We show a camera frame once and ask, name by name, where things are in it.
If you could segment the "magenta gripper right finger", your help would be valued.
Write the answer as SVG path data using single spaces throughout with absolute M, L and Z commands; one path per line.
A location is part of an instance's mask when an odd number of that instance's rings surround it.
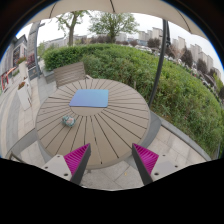
M 132 155 L 144 185 L 170 175 L 181 168 L 167 154 L 158 155 L 137 144 L 132 144 Z

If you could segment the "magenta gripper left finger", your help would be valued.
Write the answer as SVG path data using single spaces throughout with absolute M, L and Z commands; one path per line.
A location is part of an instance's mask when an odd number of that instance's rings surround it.
M 90 155 L 91 146 L 90 144 L 86 144 L 65 156 L 55 155 L 42 166 L 42 169 L 79 185 Z

